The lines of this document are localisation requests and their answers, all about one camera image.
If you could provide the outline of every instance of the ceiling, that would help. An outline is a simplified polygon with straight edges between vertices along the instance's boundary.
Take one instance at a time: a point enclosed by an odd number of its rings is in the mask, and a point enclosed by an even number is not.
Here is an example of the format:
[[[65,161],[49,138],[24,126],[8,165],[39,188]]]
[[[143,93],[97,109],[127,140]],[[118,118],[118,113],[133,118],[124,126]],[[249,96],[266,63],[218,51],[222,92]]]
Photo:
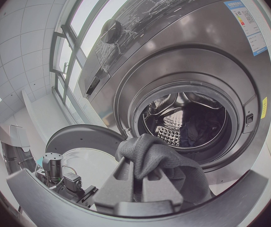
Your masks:
[[[0,122],[51,93],[52,35],[66,0],[7,0],[0,9]]]

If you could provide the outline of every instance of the washing machine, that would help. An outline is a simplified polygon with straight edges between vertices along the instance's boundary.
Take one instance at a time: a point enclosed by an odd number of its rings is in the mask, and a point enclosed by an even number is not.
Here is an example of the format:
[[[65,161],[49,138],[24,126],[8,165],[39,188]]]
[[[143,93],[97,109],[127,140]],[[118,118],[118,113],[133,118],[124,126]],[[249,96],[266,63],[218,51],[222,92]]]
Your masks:
[[[237,2],[129,0],[103,26],[79,78],[109,129],[162,138],[199,162],[210,184],[252,167],[271,122],[269,53],[252,50],[251,32],[229,9]],[[189,121],[207,136],[181,144]]]

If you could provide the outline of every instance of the sticker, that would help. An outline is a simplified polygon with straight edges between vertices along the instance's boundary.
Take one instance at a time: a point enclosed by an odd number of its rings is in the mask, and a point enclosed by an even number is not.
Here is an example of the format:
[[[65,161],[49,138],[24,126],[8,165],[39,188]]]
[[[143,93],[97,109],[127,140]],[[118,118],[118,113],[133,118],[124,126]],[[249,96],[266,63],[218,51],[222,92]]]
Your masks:
[[[256,56],[267,50],[262,33],[245,5],[240,0],[227,1],[224,4],[240,23],[251,46],[253,55]]]
[[[261,119],[265,118],[267,111],[267,97],[263,100],[263,109],[262,109],[262,116]]]

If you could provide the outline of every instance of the washing machine door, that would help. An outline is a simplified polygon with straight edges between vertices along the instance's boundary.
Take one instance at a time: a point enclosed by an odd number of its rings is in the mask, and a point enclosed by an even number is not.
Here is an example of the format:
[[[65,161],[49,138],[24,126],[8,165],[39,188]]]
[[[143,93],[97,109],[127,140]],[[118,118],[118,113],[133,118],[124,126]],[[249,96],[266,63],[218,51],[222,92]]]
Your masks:
[[[70,125],[55,132],[45,152],[64,154],[76,148],[93,148],[115,156],[125,138],[113,130],[91,124]]]

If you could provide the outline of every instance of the white wall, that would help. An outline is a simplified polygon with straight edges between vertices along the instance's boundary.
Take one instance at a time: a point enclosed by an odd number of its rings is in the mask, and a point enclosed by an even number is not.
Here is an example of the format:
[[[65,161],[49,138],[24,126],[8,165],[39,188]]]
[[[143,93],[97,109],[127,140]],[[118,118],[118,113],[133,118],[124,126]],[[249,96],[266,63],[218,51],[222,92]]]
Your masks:
[[[53,94],[48,94],[32,103],[35,120],[47,141],[61,128],[69,126]]]

